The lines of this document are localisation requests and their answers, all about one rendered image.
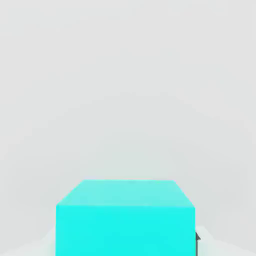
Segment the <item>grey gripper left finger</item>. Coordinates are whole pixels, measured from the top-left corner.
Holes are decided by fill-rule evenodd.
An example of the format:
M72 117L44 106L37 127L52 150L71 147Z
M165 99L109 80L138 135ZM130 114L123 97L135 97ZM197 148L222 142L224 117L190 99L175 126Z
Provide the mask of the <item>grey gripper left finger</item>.
M43 238L8 250L4 256L56 256L56 228L52 228Z

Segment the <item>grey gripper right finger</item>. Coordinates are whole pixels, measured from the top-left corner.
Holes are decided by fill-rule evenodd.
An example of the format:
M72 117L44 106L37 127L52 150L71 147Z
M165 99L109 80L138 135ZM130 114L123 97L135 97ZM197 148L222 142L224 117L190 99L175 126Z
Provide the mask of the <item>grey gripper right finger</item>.
M229 256L224 244L215 239L203 226L197 226L196 232L200 239L197 241L197 256Z

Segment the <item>small cyan cube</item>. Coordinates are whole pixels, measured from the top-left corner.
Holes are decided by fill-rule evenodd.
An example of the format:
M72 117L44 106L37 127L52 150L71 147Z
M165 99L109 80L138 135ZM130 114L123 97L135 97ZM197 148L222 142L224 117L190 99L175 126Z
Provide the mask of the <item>small cyan cube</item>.
M196 256L196 210L172 180L84 180L55 216L55 256Z

